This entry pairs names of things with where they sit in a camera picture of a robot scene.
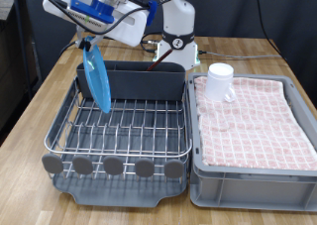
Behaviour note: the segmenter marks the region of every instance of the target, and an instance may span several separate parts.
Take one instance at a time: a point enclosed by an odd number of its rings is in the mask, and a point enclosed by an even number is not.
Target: gray storage container
[[[199,76],[207,74],[191,73],[188,76],[193,139],[191,201],[202,207],[317,211],[317,171],[214,167],[202,163],[194,91],[194,78]],[[285,98],[298,124],[316,150],[316,120],[288,77],[253,74],[235,76],[281,81]]]
[[[108,114],[92,100],[79,66],[46,136],[50,153],[43,156],[53,186],[76,203],[155,207],[185,190],[191,152],[185,70],[162,63],[145,72],[151,64],[106,61]]]

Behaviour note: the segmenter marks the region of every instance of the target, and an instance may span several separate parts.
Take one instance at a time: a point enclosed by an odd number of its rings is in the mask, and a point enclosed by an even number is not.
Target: white cup
[[[232,86],[234,69],[225,63],[213,63],[209,66],[205,96],[213,101],[232,102],[236,93]]]

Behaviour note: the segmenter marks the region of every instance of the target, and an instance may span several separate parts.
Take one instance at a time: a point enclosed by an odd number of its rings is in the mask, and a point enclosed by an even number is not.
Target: dish towel
[[[234,78],[237,100],[205,97],[207,77],[195,82],[205,165],[258,169],[317,169],[317,153],[297,124],[279,81]]]

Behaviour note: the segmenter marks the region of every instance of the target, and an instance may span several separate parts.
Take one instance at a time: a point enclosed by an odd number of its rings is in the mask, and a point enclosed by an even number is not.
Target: gray wall
[[[263,38],[256,0],[188,0],[196,8],[196,36]],[[74,34],[74,25],[46,13],[42,0],[28,0],[34,37],[44,76],[60,49]],[[286,56],[295,75],[317,105],[317,0],[261,0],[264,26]],[[162,28],[162,12],[148,32]]]
[[[43,0],[27,0],[42,80],[56,64],[60,50],[75,34],[75,25],[43,9]]]

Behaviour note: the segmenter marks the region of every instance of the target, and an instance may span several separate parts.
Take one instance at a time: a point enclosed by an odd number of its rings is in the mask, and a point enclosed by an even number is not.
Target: wooden tabletop
[[[196,38],[200,50],[226,55],[272,55],[266,40]],[[105,59],[152,60],[140,47],[103,41]],[[213,62],[230,64],[235,73],[282,74],[290,77],[317,118],[317,111],[280,57],[249,60],[201,56],[190,71],[207,71]],[[74,47],[59,59],[51,74],[0,149],[0,224],[317,224],[317,214],[307,212],[200,208],[191,203],[189,190],[163,199],[156,208],[77,205],[71,195],[58,192],[42,165],[47,153],[44,138],[82,62]]]

